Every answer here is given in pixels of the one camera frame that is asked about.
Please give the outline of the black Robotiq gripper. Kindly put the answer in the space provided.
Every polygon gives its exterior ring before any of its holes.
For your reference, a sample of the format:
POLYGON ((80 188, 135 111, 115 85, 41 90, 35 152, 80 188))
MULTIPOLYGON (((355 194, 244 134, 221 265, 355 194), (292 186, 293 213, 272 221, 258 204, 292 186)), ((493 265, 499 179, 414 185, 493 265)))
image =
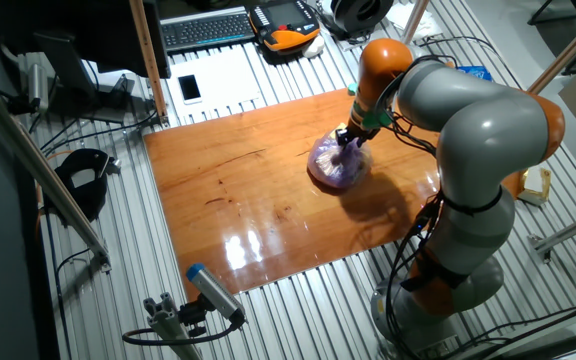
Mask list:
POLYGON ((345 147, 357 140, 356 145, 361 148, 364 143, 377 135, 381 127, 376 117, 350 118, 346 128, 335 130, 337 144, 345 147))

